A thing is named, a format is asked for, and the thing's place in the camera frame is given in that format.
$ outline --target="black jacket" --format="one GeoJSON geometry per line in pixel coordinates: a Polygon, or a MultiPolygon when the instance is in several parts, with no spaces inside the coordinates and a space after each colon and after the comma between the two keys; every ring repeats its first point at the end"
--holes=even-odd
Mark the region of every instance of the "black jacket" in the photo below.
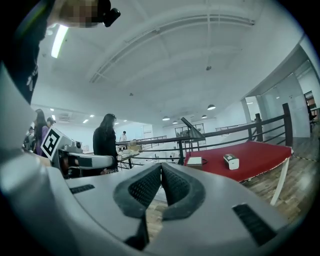
{"type": "Polygon", "coordinates": [[[117,150],[116,150],[116,134],[113,131],[108,137],[106,137],[103,129],[98,127],[93,133],[93,152],[95,155],[100,156],[112,156],[114,158],[114,164],[107,167],[107,169],[113,169],[118,166],[117,150]]]}

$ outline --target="wooden floor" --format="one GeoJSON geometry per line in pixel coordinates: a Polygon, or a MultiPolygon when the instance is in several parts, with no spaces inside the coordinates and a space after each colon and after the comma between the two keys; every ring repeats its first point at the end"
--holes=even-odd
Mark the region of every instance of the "wooden floor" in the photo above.
{"type": "MultiPolygon", "coordinates": [[[[317,124],[313,128],[310,138],[293,139],[294,156],[290,158],[286,179],[275,204],[278,211],[287,217],[290,223],[308,212],[319,188],[319,125],[317,124]]],[[[278,185],[281,169],[282,166],[278,166],[252,178],[251,181],[245,182],[243,186],[270,203],[278,185]]],[[[167,207],[166,196],[162,188],[146,212],[147,227],[151,241],[162,228],[162,213],[167,207]]]]}

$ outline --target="black camera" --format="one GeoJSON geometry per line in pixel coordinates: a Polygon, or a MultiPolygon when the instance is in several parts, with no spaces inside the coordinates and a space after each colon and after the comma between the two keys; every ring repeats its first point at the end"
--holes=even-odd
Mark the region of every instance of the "black camera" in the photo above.
{"type": "Polygon", "coordinates": [[[118,9],[111,9],[111,3],[109,0],[99,0],[97,7],[99,22],[102,22],[107,28],[110,27],[121,15],[118,9]]]}

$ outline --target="ceiling light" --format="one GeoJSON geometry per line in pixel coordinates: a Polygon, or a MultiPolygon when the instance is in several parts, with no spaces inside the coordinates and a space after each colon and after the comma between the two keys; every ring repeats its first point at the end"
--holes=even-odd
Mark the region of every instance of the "ceiling light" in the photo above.
{"type": "Polygon", "coordinates": [[[216,108],[216,106],[215,105],[212,105],[212,104],[210,104],[209,106],[208,106],[208,110],[214,110],[216,108]]]}
{"type": "Polygon", "coordinates": [[[60,25],[58,32],[56,33],[54,42],[53,42],[53,47],[51,51],[51,56],[54,58],[58,58],[58,54],[60,51],[60,47],[62,45],[62,42],[64,41],[65,35],[68,31],[68,27],[64,25],[60,25]]]}

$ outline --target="black mesh pad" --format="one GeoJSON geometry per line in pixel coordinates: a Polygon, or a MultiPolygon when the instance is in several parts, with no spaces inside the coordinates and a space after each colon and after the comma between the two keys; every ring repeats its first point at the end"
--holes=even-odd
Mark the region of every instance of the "black mesh pad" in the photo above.
{"type": "Polygon", "coordinates": [[[116,186],[113,199],[123,214],[143,218],[161,185],[161,164],[154,164],[116,186]]]}
{"type": "Polygon", "coordinates": [[[204,202],[206,191],[196,178],[162,163],[162,186],[168,208],[162,215],[163,221],[185,219],[204,202]]]}

